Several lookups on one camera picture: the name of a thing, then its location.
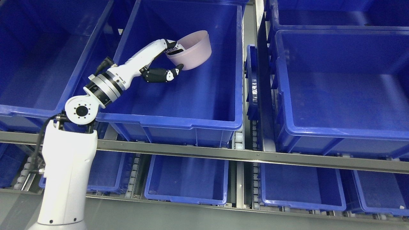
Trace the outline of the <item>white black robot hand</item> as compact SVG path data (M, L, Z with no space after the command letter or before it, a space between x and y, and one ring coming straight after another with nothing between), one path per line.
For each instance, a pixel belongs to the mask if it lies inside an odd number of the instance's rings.
M150 65L163 53L174 55L185 50L177 41L155 40L130 57L124 64L118 66L117 73L124 80L131 81L134 77L142 76L148 83L170 82L179 75L184 64L177 64L173 69L150 68Z

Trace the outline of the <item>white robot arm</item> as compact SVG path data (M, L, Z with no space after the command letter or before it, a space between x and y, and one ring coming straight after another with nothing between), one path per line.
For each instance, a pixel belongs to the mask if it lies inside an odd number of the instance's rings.
M86 230L86 192L96 155L99 109L117 100L129 88L118 77L118 66L106 57L89 76L85 95L67 100L64 110L44 123L33 158L39 150L45 160L46 179L40 213L31 230Z

